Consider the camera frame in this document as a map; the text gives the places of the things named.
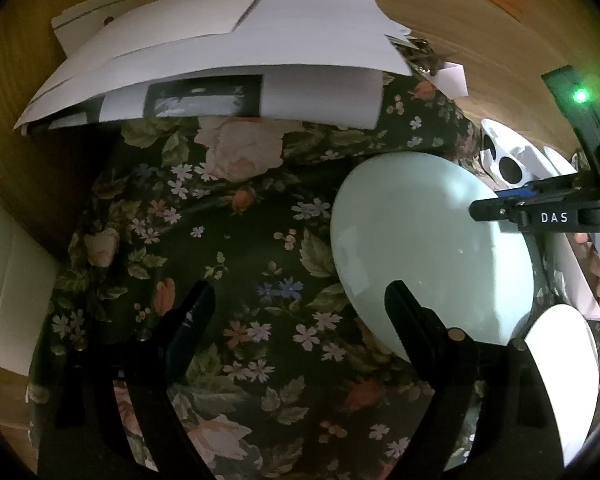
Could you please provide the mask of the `white paper stack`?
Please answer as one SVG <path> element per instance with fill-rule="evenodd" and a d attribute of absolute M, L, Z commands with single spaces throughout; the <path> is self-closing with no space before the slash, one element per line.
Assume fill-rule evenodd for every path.
<path fill-rule="evenodd" d="M 103 93 L 201 70 L 342 66 L 411 75 L 375 0 L 158 0 L 84 42 L 18 119 L 36 122 Z"/>

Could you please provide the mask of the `mint green plate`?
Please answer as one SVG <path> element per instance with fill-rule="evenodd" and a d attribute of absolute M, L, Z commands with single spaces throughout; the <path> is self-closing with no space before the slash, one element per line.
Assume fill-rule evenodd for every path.
<path fill-rule="evenodd" d="M 384 301 L 393 281 L 476 341 L 507 344 L 528 320 L 534 277 L 524 236 L 469 214 L 494 195 L 454 162 L 420 153 L 373 157 L 342 182 L 330 219 L 335 268 L 355 312 L 400 358 Z"/>

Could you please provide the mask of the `small white box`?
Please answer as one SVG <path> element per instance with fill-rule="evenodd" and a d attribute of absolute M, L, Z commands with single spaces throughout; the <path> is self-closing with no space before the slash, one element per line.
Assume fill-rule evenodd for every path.
<path fill-rule="evenodd" d="M 431 82 L 450 100 L 469 96 L 465 70 L 462 64 L 445 62 L 443 67 L 431 77 Z"/>

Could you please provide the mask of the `dark floral cloth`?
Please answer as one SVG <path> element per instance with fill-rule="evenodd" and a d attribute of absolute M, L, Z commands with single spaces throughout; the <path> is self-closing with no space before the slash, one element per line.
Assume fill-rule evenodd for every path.
<path fill-rule="evenodd" d="M 74 234 L 32 365 L 38 475 L 159 478 L 111 344 L 146 339 L 206 281 L 214 315 L 168 396 L 210 479 L 389 478 L 434 389 L 346 297 L 332 200 L 374 155 L 476 170 L 480 129 L 422 78 L 390 75 L 372 130 L 139 119 L 112 142 L 112 190 L 96 192 Z"/>

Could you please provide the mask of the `white envelope with clasp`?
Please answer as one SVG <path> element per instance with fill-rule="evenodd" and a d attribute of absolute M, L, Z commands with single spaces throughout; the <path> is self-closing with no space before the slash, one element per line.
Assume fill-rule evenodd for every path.
<path fill-rule="evenodd" d="M 135 0 L 87 0 L 50 21 L 65 55 L 70 56 L 107 24 L 136 7 Z"/>

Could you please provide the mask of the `pink plate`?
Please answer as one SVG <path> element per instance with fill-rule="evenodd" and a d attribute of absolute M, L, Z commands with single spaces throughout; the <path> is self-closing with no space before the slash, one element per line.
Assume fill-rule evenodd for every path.
<path fill-rule="evenodd" d="M 600 391 L 592 330 L 577 309 L 556 304 L 540 315 L 524 342 L 550 399 L 562 459 L 569 465 L 588 437 Z"/>

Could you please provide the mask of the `white bowl black spots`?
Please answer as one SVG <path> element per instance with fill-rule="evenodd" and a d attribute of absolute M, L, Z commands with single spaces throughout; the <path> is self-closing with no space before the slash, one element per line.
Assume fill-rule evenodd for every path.
<path fill-rule="evenodd" d="M 548 146 L 540 150 L 517 131 L 500 122 L 483 119 L 480 131 L 480 165 L 497 190 L 520 188 L 530 181 L 577 172 L 558 151 Z"/>

